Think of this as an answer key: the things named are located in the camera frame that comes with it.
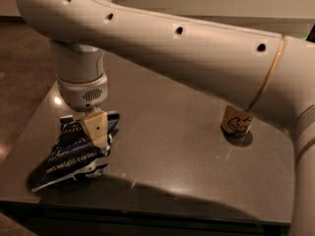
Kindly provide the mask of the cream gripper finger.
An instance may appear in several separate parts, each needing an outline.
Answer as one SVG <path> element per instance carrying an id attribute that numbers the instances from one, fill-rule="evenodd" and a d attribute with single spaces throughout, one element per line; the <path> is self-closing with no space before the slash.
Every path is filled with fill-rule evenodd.
<path id="1" fill-rule="evenodd" d="M 85 113 L 77 114 L 75 120 L 82 126 L 92 145 L 101 152 L 108 153 L 110 145 L 107 135 L 107 113 L 99 107 L 93 107 Z"/>

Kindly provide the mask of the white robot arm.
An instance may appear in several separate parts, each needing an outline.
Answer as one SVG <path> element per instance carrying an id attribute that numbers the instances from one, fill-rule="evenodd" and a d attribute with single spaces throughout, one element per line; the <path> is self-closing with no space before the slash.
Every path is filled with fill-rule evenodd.
<path id="1" fill-rule="evenodd" d="M 109 51 L 193 89 L 218 96 L 278 128 L 294 146 L 290 236 L 314 236 L 314 45 L 295 37 L 123 7 L 111 0 L 16 0 L 26 22 L 49 37 L 61 94 L 76 111 L 100 104 L 95 58 Z"/>

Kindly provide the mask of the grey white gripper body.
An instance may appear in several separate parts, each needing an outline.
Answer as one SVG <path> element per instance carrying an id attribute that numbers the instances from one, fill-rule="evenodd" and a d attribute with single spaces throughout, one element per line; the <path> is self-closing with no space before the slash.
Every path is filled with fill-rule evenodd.
<path id="1" fill-rule="evenodd" d="M 61 79 L 57 82 L 64 102 L 77 112 L 100 106 L 108 95 L 106 74 L 87 83 L 69 83 Z"/>

